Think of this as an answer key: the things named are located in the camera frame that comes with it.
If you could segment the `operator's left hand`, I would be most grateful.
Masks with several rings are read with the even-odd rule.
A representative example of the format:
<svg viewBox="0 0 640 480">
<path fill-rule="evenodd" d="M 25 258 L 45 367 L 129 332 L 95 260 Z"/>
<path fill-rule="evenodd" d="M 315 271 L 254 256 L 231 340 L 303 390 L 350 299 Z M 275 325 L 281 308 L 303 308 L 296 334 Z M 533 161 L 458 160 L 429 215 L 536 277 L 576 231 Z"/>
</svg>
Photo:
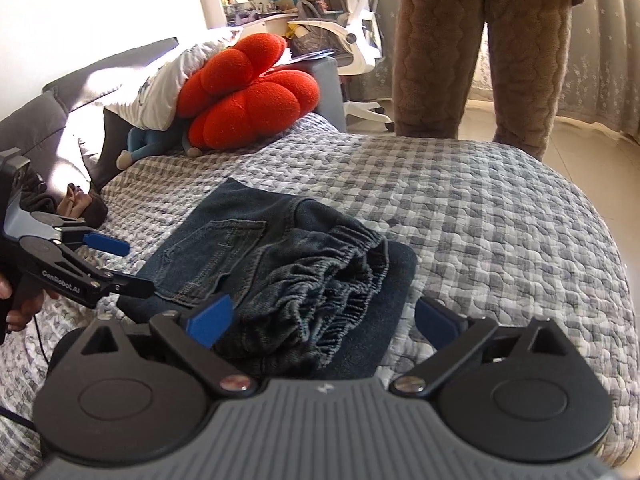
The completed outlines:
<svg viewBox="0 0 640 480">
<path fill-rule="evenodd" d="M 51 299 L 58 299 L 60 295 L 51 289 L 43 289 L 37 292 L 35 295 L 23 299 L 19 304 L 14 298 L 10 281 L 1 275 L 0 281 L 1 288 L 1 300 L 9 301 L 11 309 L 6 312 L 6 318 L 4 319 L 3 331 L 5 333 L 21 332 L 26 326 L 32 322 L 32 319 L 42 310 L 44 300 L 47 297 Z"/>
</svg>

